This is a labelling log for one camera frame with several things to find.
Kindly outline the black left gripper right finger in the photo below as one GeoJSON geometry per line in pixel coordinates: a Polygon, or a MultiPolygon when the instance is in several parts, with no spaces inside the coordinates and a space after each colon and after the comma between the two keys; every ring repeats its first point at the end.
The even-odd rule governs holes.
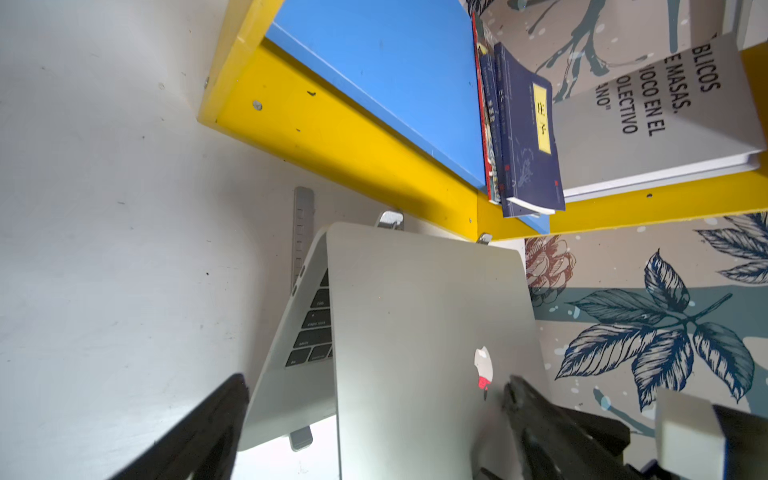
{"type": "Polygon", "coordinates": [[[629,428],[552,404],[520,376],[504,387],[504,411],[524,479],[634,479],[623,462],[629,428]]]}

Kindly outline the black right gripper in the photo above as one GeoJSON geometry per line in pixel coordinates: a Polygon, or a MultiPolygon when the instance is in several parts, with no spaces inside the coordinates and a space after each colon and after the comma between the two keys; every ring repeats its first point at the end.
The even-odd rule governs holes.
{"type": "MultiPolygon", "coordinates": [[[[743,411],[713,405],[726,436],[726,464],[723,479],[765,479],[767,477],[767,420],[743,411]]],[[[636,472],[634,479],[683,479],[664,470],[657,459],[654,465],[644,470],[633,470],[636,472]]]]}

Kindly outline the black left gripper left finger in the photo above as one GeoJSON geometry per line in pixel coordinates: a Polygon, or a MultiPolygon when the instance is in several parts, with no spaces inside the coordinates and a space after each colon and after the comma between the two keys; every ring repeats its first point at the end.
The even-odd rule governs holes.
{"type": "Polygon", "coordinates": [[[249,403],[235,373],[115,479],[229,479],[249,403]]]}

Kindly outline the silver laptop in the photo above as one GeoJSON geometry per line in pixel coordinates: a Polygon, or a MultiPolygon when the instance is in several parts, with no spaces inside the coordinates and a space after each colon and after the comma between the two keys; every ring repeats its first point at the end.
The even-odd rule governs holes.
{"type": "Polygon", "coordinates": [[[548,389],[520,253],[335,223],[322,228],[254,387],[239,447],[328,417],[344,479],[518,479],[503,408],[548,389]]]}

